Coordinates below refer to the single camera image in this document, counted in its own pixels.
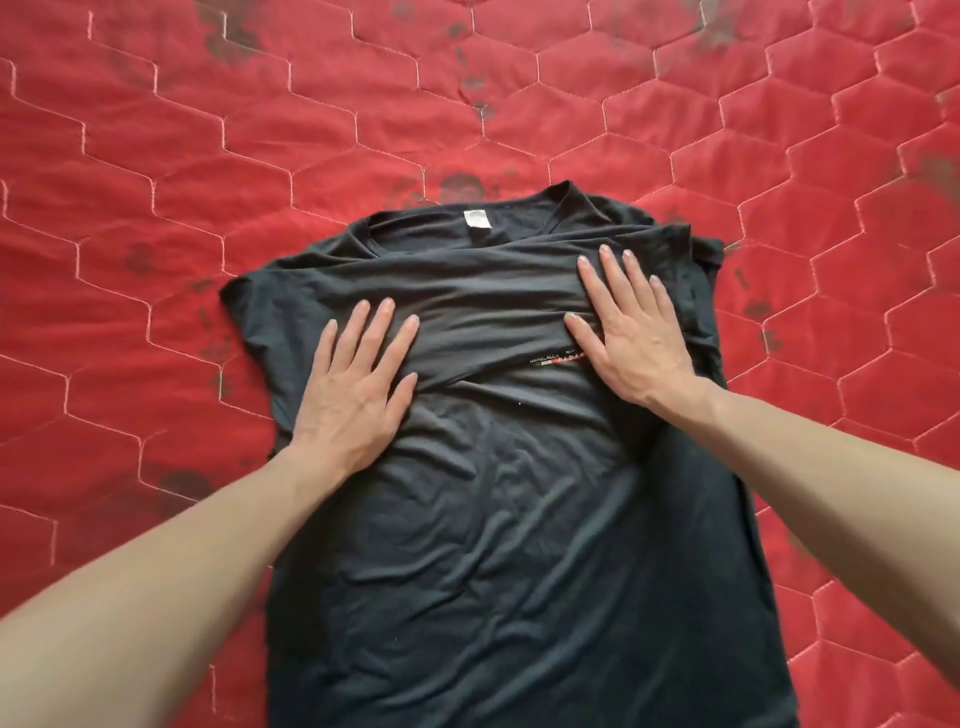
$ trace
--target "hand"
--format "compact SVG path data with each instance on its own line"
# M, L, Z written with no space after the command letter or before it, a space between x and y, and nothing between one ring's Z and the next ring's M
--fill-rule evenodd
M339 341L337 322L327 322L286 450L309 472L331 473L332 469L337 486L371 465L390 445L417 384L416 374L407 375L390 394L417 335L418 318L410 316L403 322L374 367L394 318L394 302L384 299L363 333L369 313L369 303L358 303Z
M607 386L621 399L662 415L664 407L679 406L696 389L676 311L660 279L648 282L630 251L623 254L626 275L606 245L600 261L609 288L585 257L577 267L604 340L576 314L566 314L564 322Z

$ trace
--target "black fabric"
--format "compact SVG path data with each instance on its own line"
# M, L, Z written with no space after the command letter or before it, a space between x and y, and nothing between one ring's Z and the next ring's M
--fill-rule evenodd
M469 227L482 208L491 229ZM629 248L723 384L716 241L570 182L381 212L222 292L290 439L329 318L420 316L395 442L308 521L268 599L270 724L796 725L752 503L576 356L576 257Z

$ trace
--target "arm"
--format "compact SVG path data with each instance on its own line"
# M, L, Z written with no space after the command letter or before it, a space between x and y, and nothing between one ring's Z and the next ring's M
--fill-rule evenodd
M321 337L287 449L54 584L0 622L0 723L161 726L200 681L270 564L317 506L390 444L416 375L389 396L415 317L354 309Z
M607 285L579 268L604 341L565 318L600 377L737 473L960 688L960 473L695 376L662 283L629 253L626 275L609 249L601 261Z

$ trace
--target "forearm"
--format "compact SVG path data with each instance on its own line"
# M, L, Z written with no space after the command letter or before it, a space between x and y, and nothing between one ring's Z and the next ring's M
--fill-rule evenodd
M13 612L0 622L0 722L165 725L339 479L307 485L282 453Z
M740 475L960 687L960 473L706 379L693 388L661 415Z

